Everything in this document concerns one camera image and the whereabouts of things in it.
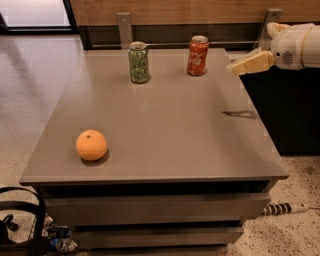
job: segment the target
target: speckled floor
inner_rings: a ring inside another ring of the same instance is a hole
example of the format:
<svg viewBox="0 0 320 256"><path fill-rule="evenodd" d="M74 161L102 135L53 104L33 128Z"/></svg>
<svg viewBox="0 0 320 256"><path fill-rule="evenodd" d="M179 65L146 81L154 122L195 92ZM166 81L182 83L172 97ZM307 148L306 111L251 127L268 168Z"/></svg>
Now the speckled floor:
<svg viewBox="0 0 320 256"><path fill-rule="evenodd" d="M0 36L0 186L18 185L81 54L78 35ZM272 202L320 207L320 156L282 159L290 177L272 189ZM11 196L34 200L23 193ZM25 239L32 217L17 215L15 222L23 228L11 238ZM247 221L244 231L227 256L320 255L319 210L259 217Z"/></svg>

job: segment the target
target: red can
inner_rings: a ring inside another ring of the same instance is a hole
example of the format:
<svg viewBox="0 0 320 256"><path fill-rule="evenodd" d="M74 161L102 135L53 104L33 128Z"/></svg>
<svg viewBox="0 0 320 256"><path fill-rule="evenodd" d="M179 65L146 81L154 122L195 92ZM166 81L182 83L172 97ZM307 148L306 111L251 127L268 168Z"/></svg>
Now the red can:
<svg viewBox="0 0 320 256"><path fill-rule="evenodd" d="M187 72L192 76L201 76L206 72L206 57L209 48L208 38L194 36L190 41L190 53Z"/></svg>

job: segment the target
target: green can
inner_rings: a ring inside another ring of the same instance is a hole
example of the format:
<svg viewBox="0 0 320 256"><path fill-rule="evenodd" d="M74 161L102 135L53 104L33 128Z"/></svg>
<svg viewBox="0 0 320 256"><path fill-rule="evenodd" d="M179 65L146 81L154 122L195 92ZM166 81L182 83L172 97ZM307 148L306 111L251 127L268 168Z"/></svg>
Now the green can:
<svg viewBox="0 0 320 256"><path fill-rule="evenodd" d="M143 84L149 81L148 49L144 42L132 42L129 45L129 64L131 81Z"/></svg>

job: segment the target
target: drawer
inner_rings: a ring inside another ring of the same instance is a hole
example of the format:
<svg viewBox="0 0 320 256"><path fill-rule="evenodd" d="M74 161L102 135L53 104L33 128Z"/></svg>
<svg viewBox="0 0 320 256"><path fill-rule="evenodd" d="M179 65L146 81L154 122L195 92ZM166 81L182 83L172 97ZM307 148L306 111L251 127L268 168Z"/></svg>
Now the drawer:
<svg viewBox="0 0 320 256"><path fill-rule="evenodd" d="M88 256L225 256L226 246L89 250Z"/></svg>
<svg viewBox="0 0 320 256"><path fill-rule="evenodd" d="M232 221L255 218L268 194L113 196L46 199L47 212L59 225L124 225Z"/></svg>
<svg viewBox="0 0 320 256"><path fill-rule="evenodd" d="M243 234L241 227L215 227L214 223L160 224L104 227L100 231L73 232L81 248L136 248L227 245Z"/></svg>

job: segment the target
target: orange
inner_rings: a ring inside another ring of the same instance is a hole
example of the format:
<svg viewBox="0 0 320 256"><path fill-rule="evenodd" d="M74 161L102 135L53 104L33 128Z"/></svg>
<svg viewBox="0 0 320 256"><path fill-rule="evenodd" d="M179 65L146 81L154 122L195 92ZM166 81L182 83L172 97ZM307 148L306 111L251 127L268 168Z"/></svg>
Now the orange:
<svg viewBox="0 0 320 256"><path fill-rule="evenodd" d="M87 161L100 159L107 152L107 140L97 130L81 133L76 141L76 149L81 158Z"/></svg>

